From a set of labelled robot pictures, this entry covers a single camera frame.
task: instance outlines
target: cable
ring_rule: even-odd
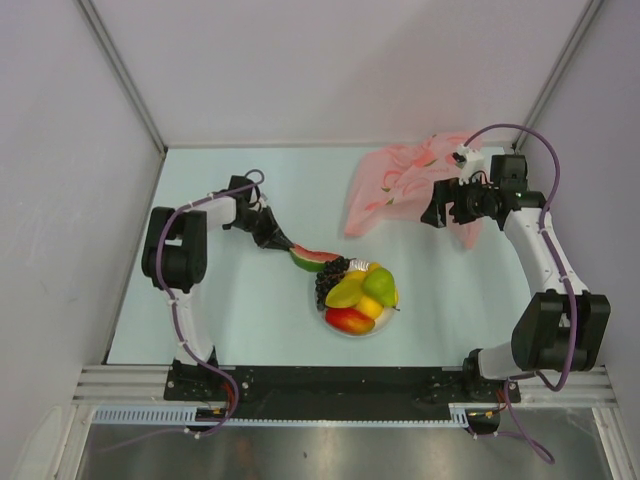
[[[494,408],[493,410],[488,410],[486,412],[469,412],[467,413],[467,416],[468,417],[491,417],[493,415],[497,415],[500,412],[506,410],[507,404],[504,401],[504,396],[502,396],[502,390],[496,390],[496,394],[498,397],[498,406],[496,408]]]
[[[248,185],[244,185],[242,187],[239,188],[234,188],[233,190],[227,190],[224,192],[219,192],[219,193],[213,193],[210,194],[204,198],[201,198],[199,200],[196,200],[195,202],[191,202],[189,204],[183,205],[181,207],[176,208],[176,210],[173,212],[173,214],[169,217],[169,220],[167,220],[167,223],[165,224],[162,233],[160,234],[160,239],[158,240],[158,251],[156,253],[156,264],[155,264],[155,269],[156,269],[156,276],[158,278],[158,283],[160,284],[160,286],[162,287],[162,290],[164,290],[164,292],[169,296],[169,299],[171,301],[171,318],[172,318],[172,322],[173,322],[173,328],[176,332],[176,336],[178,337],[178,341],[180,342],[180,345],[182,345],[182,348],[184,349],[184,351],[187,353],[187,355],[189,355],[189,357],[191,357],[191,359],[196,362],[198,365],[206,368],[207,370],[212,371],[213,373],[215,373],[216,375],[219,375],[221,377],[223,377],[229,385],[231,385],[231,389],[232,389],[232,395],[230,396],[230,406],[229,409],[227,410],[227,414],[225,417],[221,418],[220,420],[218,420],[218,423],[216,425],[214,425],[213,427],[211,427],[210,429],[204,431],[204,432],[197,432],[195,434],[193,434],[193,436],[198,439],[198,438],[204,438],[204,437],[209,437],[211,435],[213,435],[214,433],[216,433],[220,428],[222,428],[222,426],[225,424],[225,422],[231,418],[231,416],[233,416],[234,412],[236,411],[236,408],[238,407],[238,400],[240,398],[240,393],[238,390],[238,384],[235,382],[235,380],[233,379],[233,377],[231,375],[229,375],[228,373],[226,373],[225,371],[221,370],[220,368],[216,368],[212,365],[209,365],[208,363],[206,363],[204,360],[198,358],[198,356],[193,352],[193,350],[191,350],[191,348],[189,347],[189,344],[187,343],[187,340],[185,339],[182,330],[180,329],[180,322],[178,320],[178,304],[177,304],[177,300],[176,300],[176,296],[173,293],[173,291],[171,290],[171,288],[169,288],[169,286],[167,285],[167,283],[164,280],[164,277],[162,276],[162,253],[164,250],[164,242],[167,240],[167,236],[169,235],[169,231],[171,229],[171,226],[173,225],[173,222],[176,220],[176,218],[178,218],[182,213],[189,211],[193,208],[199,207],[201,205],[204,205],[205,203],[208,203],[212,200],[217,200],[218,198],[221,197],[228,197],[231,195],[235,195],[236,193],[241,193],[244,192],[246,190],[250,190],[252,188],[257,188],[258,185],[262,184],[264,182],[264,173],[261,170],[258,169],[253,169],[253,170],[249,170],[246,174],[245,177],[248,177],[249,175],[251,175],[252,173],[257,173],[258,175],[260,175],[260,179],[256,182],[250,183]],[[116,445],[112,445],[109,446],[107,448],[104,449],[100,449],[99,452],[100,453],[105,453],[105,452],[109,452],[112,450],[116,450],[118,448],[121,447],[125,447],[128,445],[133,445],[141,440],[145,440],[147,438],[150,437],[154,437],[156,435],[161,435],[161,434],[165,434],[165,433],[178,433],[178,432],[184,432],[184,433],[190,433],[190,430],[188,428],[165,428],[162,430],[157,430],[155,432],[150,432],[144,435],[141,435],[139,437],[133,438],[131,440],[127,440],[121,443],[118,443]]]
[[[484,177],[484,183],[485,185],[491,185],[491,182],[489,181],[489,178],[487,177],[487,172],[485,172],[484,170],[478,170],[476,173],[474,173],[473,175],[471,175],[471,181],[473,181],[473,179],[476,177],[476,175],[480,175],[481,177]]]
[[[505,408],[509,409],[509,413],[511,414],[513,423],[515,424],[516,428],[519,431],[518,432],[502,431],[502,432],[478,434],[473,431],[473,428],[471,428],[470,425],[465,430],[470,435],[473,436],[474,440],[477,438],[498,438],[498,437],[508,437],[508,438],[515,438],[518,440],[524,440],[529,444],[529,446],[535,452],[535,454],[542,459],[543,462],[545,462],[548,465],[555,465],[556,459],[553,456],[553,454],[549,451],[549,449],[544,445],[542,445],[537,440],[534,440],[531,437],[531,435],[529,435],[527,431],[524,429],[524,427],[522,426],[522,423],[520,423],[520,419],[516,415],[516,412],[513,409],[513,405],[511,405],[511,399],[509,398],[509,384],[511,383],[511,380],[513,379],[507,379],[504,382],[502,394],[506,404]]]
[[[567,291],[567,297],[569,298],[569,349],[567,350],[567,356],[564,360],[564,365],[560,373],[560,378],[556,385],[553,385],[542,372],[536,372],[536,375],[538,375],[542,379],[544,384],[550,390],[554,392],[559,392],[567,383],[567,378],[569,377],[569,373],[571,371],[571,362],[573,360],[573,354],[575,353],[576,338],[578,334],[578,305],[576,301],[576,294],[573,291],[573,286],[571,285],[571,282],[569,281],[569,278],[568,278],[569,274],[567,272],[566,267],[564,266],[564,262],[562,261],[562,258],[560,257],[560,253],[558,253],[558,249],[553,244],[553,241],[551,240],[551,236],[545,229],[545,219],[547,217],[547,213],[549,212],[549,208],[551,208],[551,202],[553,202],[553,199],[556,196],[556,192],[558,191],[558,185],[560,184],[560,160],[558,159],[558,154],[556,153],[551,143],[544,136],[542,136],[542,134],[538,133],[533,128],[529,128],[529,127],[525,127],[524,125],[517,125],[513,123],[496,123],[494,125],[489,125],[488,127],[484,127],[483,129],[480,129],[476,133],[471,135],[467,139],[467,141],[464,143],[464,146],[465,147],[469,146],[469,144],[473,140],[475,140],[477,137],[479,137],[485,132],[488,132],[489,130],[494,130],[496,128],[511,128],[511,129],[520,130],[522,132],[526,132],[530,135],[533,135],[538,140],[540,140],[545,147],[547,147],[547,150],[549,150],[549,153],[551,154],[551,158],[553,158],[553,164],[555,166],[555,178],[553,180],[553,186],[551,187],[551,192],[549,192],[547,201],[545,202],[544,206],[542,207],[542,211],[540,212],[538,224],[541,229],[540,234],[542,235],[542,238],[546,243],[547,248],[551,253],[551,256],[553,257],[553,261],[558,267],[558,271],[560,272],[560,278],[562,280],[565,290]]]

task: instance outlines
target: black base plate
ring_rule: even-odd
[[[501,381],[470,387],[462,371],[438,367],[237,366],[225,371],[240,390],[234,417],[256,420],[448,420],[449,403],[497,403],[502,387]],[[170,377],[175,391],[175,369]],[[191,398],[185,398],[187,391],[179,400],[226,400],[220,388],[194,390]],[[517,388],[510,393],[514,403],[520,401]]]
[[[217,367],[215,349],[209,364]],[[168,401],[202,401],[222,399],[222,377],[200,365],[186,365],[174,360],[167,373],[163,398]]]

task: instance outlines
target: green pear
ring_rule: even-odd
[[[376,268],[362,282],[362,291],[385,307],[396,305],[396,282],[386,268]]]

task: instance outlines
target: lemon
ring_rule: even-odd
[[[353,272],[348,272],[342,280],[358,280],[359,282],[361,282],[366,276],[367,272],[363,272],[362,270],[354,270]]]
[[[373,318],[374,320],[380,316],[384,307],[380,302],[374,300],[368,295],[363,295],[360,301],[356,304],[355,307],[363,315],[366,315],[369,318]]]

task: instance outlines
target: pink towel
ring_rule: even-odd
[[[431,202],[433,182],[460,176],[452,153],[470,136],[440,133],[421,145],[390,145],[365,155],[347,197],[345,235],[364,235],[383,218],[419,222]],[[467,248],[473,247],[481,229],[479,221],[458,225],[450,215],[447,226]]]

